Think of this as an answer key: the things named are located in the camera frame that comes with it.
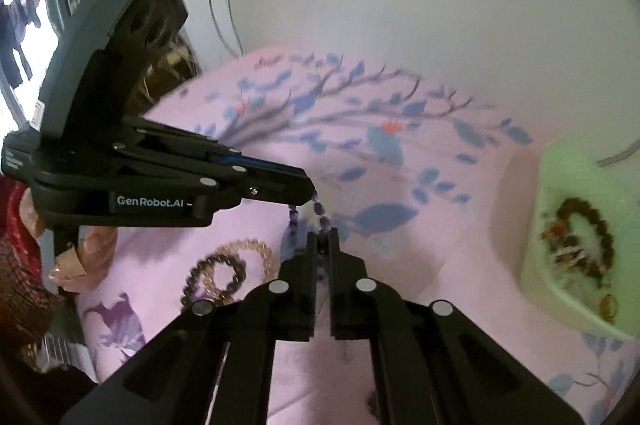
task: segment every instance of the floral tablecloth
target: floral tablecloth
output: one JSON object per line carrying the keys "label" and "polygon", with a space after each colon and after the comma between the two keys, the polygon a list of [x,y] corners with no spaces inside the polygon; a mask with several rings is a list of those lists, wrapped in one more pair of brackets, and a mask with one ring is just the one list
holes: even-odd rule
{"label": "floral tablecloth", "polygon": [[[273,48],[193,79],[149,118],[304,168],[371,277],[418,303],[450,300],[598,425],[639,369],[640,345],[568,329],[518,292],[544,142],[501,112],[428,72]],[[302,240],[318,221],[308,208],[300,217]],[[190,269],[217,246],[255,238],[288,257],[287,222],[287,207],[244,201],[209,228],[121,229],[108,278],[78,299],[98,377],[178,315]],[[257,254],[243,259],[239,297],[262,278]],[[368,347],[329,338],[318,296],[316,338],[276,347],[269,423],[373,424]]]}

